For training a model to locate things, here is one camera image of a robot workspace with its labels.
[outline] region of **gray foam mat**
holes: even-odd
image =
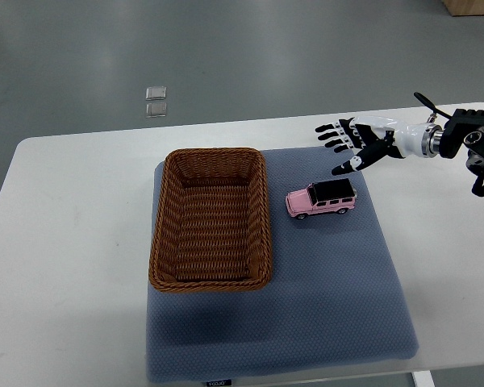
[[[305,220],[288,192],[331,180],[349,159],[324,147],[263,151],[269,181],[273,278],[242,293],[171,294],[148,286],[147,375],[214,381],[331,365],[409,359],[418,343],[361,173],[354,210]],[[152,224],[163,165],[155,171]]]

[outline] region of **pink toy car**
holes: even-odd
[[[305,189],[290,192],[285,203],[289,215],[301,220],[308,215],[345,214],[355,208],[356,199],[357,191],[349,179],[340,179],[312,183]]]

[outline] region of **black car roof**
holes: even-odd
[[[349,179],[321,181],[320,183],[314,183],[313,186],[318,202],[355,196]]]

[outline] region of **wicker basket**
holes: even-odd
[[[251,148],[165,159],[149,280],[162,292],[260,289],[272,273],[267,174]]]

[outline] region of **concrete floor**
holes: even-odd
[[[145,118],[150,85],[168,87],[164,118]],[[0,0],[0,188],[32,136],[418,106],[414,91],[484,102],[484,17],[440,0]],[[433,375],[484,386],[481,366]]]

